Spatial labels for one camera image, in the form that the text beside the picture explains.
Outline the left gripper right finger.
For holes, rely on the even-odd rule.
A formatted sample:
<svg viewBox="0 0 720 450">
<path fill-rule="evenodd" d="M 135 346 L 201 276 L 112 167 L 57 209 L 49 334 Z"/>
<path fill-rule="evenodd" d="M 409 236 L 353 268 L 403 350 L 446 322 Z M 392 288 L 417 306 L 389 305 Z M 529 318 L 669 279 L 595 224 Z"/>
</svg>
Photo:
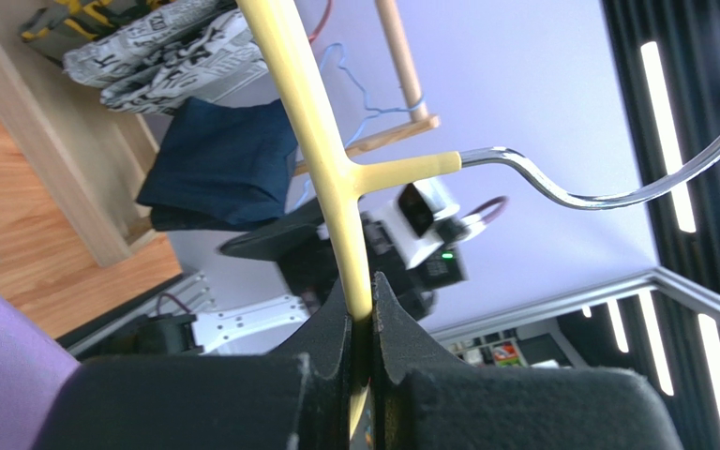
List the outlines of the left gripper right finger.
<svg viewBox="0 0 720 450">
<path fill-rule="evenodd" d="M 372 281 L 378 449 L 679 449 L 650 384 L 616 368 L 475 367 Z"/>
</svg>

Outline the wooden clothes rack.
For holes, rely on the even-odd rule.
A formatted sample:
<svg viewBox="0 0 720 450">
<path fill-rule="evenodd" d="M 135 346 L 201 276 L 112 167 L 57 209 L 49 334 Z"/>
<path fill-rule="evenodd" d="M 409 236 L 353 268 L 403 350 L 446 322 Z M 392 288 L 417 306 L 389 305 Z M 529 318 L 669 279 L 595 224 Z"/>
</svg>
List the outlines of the wooden clothes rack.
<svg viewBox="0 0 720 450">
<path fill-rule="evenodd" d="M 432 130 L 397 1 L 375 1 L 410 122 L 348 145 L 352 158 Z M 142 117 L 108 112 L 91 88 L 29 50 L 16 35 L 20 19 L 46 1 L 0 1 L 0 121 L 32 165 L 94 261 L 108 267 L 156 237 L 134 202 L 158 152 Z M 315 64 L 294 1 L 237 1 L 264 55 L 295 43 L 296 64 Z"/>
</svg>

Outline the thick pink hanger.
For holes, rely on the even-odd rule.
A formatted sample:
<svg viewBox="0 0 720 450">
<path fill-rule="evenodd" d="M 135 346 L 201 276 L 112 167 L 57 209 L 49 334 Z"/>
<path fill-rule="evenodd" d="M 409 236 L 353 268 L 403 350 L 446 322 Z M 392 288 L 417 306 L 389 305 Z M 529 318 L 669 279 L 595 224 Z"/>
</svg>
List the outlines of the thick pink hanger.
<svg viewBox="0 0 720 450">
<path fill-rule="evenodd" d="M 333 6 L 334 6 L 333 0 L 325 1 L 325 6 L 324 6 L 324 9 L 322 12 L 322 16 L 319 19 L 319 21 L 317 22 L 316 26 L 313 28 L 313 30 L 310 32 L 310 34 L 307 37 L 309 44 L 313 44 L 320 36 L 321 32 L 323 31 L 324 27 L 326 26 L 326 24 L 331 16 Z"/>
</svg>

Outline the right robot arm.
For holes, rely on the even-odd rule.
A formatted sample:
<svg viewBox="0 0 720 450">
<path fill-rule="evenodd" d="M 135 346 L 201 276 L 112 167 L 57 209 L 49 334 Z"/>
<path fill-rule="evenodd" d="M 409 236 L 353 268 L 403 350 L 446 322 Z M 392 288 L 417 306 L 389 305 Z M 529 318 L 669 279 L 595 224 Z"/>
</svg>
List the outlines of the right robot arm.
<svg viewBox="0 0 720 450">
<path fill-rule="evenodd" d="M 439 288 L 442 222 L 418 201 L 393 201 L 362 214 L 372 272 L 386 275 L 396 299 L 415 320 L 426 318 Z M 316 200 L 274 223 L 225 243 L 226 256 L 274 263 L 288 293 L 250 307 L 141 316 L 131 338 L 138 354 L 230 354 L 236 343 L 274 329 L 293 330 L 327 300 L 338 280 L 331 241 Z"/>
</svg>

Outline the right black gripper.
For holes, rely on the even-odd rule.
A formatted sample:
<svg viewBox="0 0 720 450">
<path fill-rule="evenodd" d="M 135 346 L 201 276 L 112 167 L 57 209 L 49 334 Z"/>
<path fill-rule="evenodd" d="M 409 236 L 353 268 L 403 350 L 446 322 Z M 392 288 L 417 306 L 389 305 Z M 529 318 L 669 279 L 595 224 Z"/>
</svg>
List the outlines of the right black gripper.
<svg viewBox="0 0 720 450">
<path fill-rule="evenodd" d="M 395 290 L 398 262 L 390 235 L 369 212 L 361 214 L 361 221 L 370 274 L 385 274 Z M 315 312 L 328 299 L 338 279 L 332 240 L 322 236 L 325 231 L 320 204 L 313 200 L 270 224 L 225 242 L 219 253 L 275 264 L 288 291 L 300 298 L 309 312 Z"/>
</svg>

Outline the newspaper print garment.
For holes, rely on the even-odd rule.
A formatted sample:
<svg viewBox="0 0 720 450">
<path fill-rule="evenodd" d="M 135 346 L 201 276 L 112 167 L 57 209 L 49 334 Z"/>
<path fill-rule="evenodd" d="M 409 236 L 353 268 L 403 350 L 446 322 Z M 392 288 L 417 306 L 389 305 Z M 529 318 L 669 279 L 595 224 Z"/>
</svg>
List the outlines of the newspaper print garment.
<svg viewBox="0 0 720 450">
<path fill-rule="evenodd" d="M 66 52 L 62 64 L 111 111 L 166 115 L 188 98 L 218 102 L 268 71 L 234 1 L 175 1 Z"/>
</svg>

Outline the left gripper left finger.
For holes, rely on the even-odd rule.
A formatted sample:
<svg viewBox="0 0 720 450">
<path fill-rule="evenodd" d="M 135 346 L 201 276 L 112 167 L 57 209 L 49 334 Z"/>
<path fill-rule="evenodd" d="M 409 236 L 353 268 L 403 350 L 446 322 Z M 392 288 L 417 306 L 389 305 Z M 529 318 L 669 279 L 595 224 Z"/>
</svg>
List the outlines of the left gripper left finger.
<svg viewBox="0 0 720 450">
<path fill-rule="evenodd" d="M 345 449 L 352 321 L 336 284 L 273 351 L 100 357 L 65 382 L 38 449 Z"/>
</svg>

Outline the yellow clothes hanger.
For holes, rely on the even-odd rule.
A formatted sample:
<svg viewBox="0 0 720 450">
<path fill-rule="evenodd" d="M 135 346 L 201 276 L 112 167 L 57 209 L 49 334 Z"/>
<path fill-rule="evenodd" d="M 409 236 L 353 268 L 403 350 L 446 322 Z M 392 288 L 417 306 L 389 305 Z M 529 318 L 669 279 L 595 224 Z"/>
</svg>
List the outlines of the yellow clothes hanger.
<svg viewBox="0 0 720 450">
<path fill-rule="evenodd" d="M 572 194 L 551 181 L 528 158 L 506 147 L 357 164 L 344 150 L 296 4 L 293 1 L 241 1 L 238 6 L 262 51 L 300 144 L 333 242 L 346 306 L 363 336 L 370 329 L 372 314 L 368 255 L 357 208 L 364 194 L 467 167 L 504 164 L 561 206 L 585 211 L 609 210 L 661 197 L 720 160 L 719 135 L 675 173 L 632 192 L 604 196 Z"/>
</svg>

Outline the purple trousers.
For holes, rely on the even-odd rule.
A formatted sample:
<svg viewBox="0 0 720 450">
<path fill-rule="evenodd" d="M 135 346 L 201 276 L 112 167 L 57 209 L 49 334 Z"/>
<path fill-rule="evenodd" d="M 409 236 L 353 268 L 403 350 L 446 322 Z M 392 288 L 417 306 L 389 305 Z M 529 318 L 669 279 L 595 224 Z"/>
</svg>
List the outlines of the purple trousers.
<svg viewBox="0 0 720 450">
<path fill-rule="evenodd" d="M 33 447 L 79 362 L 0 296 L 0 449 Z"/>
</svg>

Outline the dark blue denim garment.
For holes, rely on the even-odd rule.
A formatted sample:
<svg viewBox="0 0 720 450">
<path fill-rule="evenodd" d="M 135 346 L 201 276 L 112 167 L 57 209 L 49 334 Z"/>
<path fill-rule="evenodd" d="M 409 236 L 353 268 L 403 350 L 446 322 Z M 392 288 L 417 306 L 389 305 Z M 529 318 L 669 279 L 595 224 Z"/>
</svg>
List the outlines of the dark blue denim garment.
<svg viewBox="0 0 720 450">
<path fill-rule="evenodd" d="M 298 147 L 280 100 L 177 110 L 136 202 L 159 232 L 250 232 L 285 214 Z"/>
</svg>

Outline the yellow camouflage garment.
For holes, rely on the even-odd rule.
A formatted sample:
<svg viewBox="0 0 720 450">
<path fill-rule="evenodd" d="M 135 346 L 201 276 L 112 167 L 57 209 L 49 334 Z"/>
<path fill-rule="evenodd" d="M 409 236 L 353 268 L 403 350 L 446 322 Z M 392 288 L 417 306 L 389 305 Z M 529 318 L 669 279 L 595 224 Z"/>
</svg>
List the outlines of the yellow camouflage garment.
<svg viewBox="0 0 720 450">
<path fill-rule="evenodd" d="M 51 32 L 66 28 L 72 36 L 87 41 L 98 40 L 114 33 L 150 12 L 173 3 L 174 0 L 127 1 L 51 1 L 20 27 L 25 42 L 44 38 Z"/>
</svg>

